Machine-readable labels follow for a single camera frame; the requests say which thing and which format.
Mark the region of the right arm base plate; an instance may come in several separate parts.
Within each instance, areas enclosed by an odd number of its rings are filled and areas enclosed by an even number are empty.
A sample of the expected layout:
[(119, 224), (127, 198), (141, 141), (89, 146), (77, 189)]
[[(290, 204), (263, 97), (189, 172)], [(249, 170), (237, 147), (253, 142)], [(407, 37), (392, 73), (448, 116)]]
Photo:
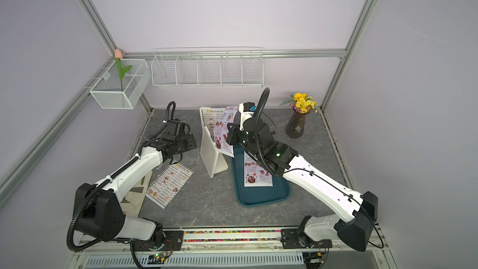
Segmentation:
[(332, 240), (312, 240), (299, 229), (281, 229), (280, 241), (284, 249), (330, 249)]

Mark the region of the special menu sheet top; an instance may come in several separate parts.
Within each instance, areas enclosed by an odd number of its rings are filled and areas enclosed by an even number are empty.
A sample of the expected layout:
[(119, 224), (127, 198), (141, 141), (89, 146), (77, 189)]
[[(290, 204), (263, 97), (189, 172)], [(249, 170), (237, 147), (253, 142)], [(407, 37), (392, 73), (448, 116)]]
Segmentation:
[(234, 147), (227, 143), (229, 129), (227, 125), (234, 122), (239, 107), (227, 107), (218, 118), (214, 126), (214, 143), (216, 148), (229, 157), (234, 157)]

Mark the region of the dim sum menu sheet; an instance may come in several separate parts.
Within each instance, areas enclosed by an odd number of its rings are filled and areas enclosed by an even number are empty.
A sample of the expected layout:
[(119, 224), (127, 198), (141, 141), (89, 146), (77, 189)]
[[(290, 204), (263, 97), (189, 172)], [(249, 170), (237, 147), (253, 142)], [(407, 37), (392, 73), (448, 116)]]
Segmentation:
[(146, 197), (165, 209), (193, 174), (192, 170), (180, 163), (169, 165), (149, 186)]

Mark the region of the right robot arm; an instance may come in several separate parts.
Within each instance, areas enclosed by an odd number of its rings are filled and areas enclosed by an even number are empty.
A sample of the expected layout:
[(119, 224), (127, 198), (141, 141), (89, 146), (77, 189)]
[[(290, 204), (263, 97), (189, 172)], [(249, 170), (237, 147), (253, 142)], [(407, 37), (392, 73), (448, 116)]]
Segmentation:
[(305, 189), (334, 211), (332, 230), (350, 248), (364, 252), (376, 230), (378, 197), (359, 193), (333, 180), (287, 144), (273, 139), (263, 121), (254, 118), (243, 124), (229, 123), (226, 141), (241, 146), (245, 153), (273, 176), (281, 176)]

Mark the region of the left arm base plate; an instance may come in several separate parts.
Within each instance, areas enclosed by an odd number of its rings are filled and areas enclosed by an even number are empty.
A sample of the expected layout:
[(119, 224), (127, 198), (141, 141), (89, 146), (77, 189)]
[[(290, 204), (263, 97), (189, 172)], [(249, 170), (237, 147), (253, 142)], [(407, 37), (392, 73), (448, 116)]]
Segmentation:
[(183, 240), (183, 230), (162, 230), (150, 240), (135, 240), (132, 244), (136, 252), (175, 252), (181, 249)]

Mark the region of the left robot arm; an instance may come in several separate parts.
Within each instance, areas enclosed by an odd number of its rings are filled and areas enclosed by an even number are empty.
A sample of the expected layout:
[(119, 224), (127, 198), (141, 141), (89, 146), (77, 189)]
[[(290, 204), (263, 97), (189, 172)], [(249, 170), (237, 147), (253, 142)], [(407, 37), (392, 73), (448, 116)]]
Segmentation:
[(168, 120), (121, 168), (94, 184), (82, 184), (75, 193), (72, 221), (67, 231), (68, 249), (78, 252), (99, 242), (123, 240), (161, 248), (166, 241), (162, 224), (126, 215), (120, 204), (150, 171), (196, 147), (190, 125)]

